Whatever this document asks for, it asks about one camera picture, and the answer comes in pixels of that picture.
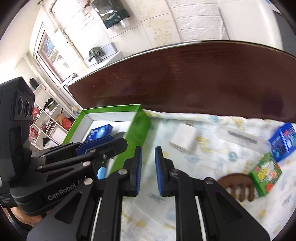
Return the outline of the person's hand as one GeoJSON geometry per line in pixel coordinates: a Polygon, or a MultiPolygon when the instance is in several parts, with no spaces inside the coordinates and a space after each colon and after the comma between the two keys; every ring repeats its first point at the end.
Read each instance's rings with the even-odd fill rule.
{"type": "Polygon", "coordinates": [[[19,207],[11,208],[13,215],[22,223],[34,227],[37,223],[42,221],[43,217],[38,216],[29,216],[25,214],[19,207]]]}

